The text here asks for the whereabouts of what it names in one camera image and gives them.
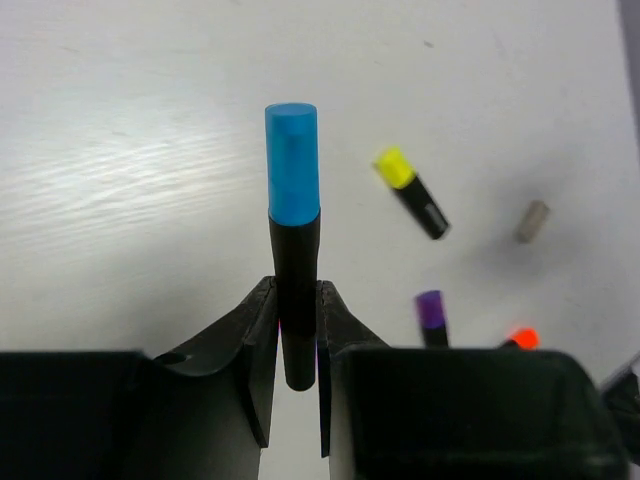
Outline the orange cap highlighter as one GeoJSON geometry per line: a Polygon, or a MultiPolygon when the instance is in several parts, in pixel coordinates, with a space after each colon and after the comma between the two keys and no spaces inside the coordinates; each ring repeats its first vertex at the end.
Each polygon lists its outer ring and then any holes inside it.
{"type": "Polygon", "coordinates": [[[518,348],[521,350],[535,350],[539,346],[539,336],[534,328],[526,327],[515,331],[500,348],[518,348]]]}

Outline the blue cap highlighter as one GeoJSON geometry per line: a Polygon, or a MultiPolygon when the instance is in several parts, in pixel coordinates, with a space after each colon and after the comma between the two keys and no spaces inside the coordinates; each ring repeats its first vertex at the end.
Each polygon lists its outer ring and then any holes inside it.
{"type": "Polygon", "coordinates": [[[317,109],[265,109],[268,216],[285,378],[294,391],[315,383],[315,289],[320,244],[317,109]]]}

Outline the purple cap highlighter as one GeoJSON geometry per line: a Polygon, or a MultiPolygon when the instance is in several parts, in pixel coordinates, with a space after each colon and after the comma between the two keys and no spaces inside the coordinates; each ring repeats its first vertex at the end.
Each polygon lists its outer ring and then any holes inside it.
{"type": "Polygon", "coordinates": [[[447,317],[442,292],[431,290],[417,295],[415,306],[425,346],[448,348],[447,317]]]}

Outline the grey white eraser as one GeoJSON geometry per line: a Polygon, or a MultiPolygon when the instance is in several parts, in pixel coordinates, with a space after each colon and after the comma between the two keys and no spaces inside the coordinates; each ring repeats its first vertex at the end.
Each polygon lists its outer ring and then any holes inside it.
{"type": "Polygon", "coordinates": [[[532,201],[514,232],[515,240],[521,244],[533,242],[545,225],[549,213],[550,208],[545,202],[532,201]]]}

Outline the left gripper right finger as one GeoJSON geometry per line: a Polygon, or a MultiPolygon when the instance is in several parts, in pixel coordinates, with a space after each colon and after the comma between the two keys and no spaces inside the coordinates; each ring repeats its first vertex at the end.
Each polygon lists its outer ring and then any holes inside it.
{"type": "Polygon", "coordinates": [[[630,462],[572,357],[393,348],[316,287],[322,454],[334,479],[626,479],[630,462]]]}

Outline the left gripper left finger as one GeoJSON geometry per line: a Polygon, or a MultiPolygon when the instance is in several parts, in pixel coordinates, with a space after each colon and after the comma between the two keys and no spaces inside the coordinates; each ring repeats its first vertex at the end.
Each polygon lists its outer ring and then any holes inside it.
{"type": "Polygon", "coordinates": [[[278,341],[266,277],[156,357],[5,352],[5,479],[254,479],[268,446],[278,341]]]}

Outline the yellow cap highlighter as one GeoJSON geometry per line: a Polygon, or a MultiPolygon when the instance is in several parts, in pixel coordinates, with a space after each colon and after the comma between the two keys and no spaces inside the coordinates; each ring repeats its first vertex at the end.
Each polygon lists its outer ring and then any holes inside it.
{"type": "Polygon", "coordinates": [[[431,239],[445,236],[449,221],[399,148],[385,150],[376,160],[375,169],[431,239]]]}

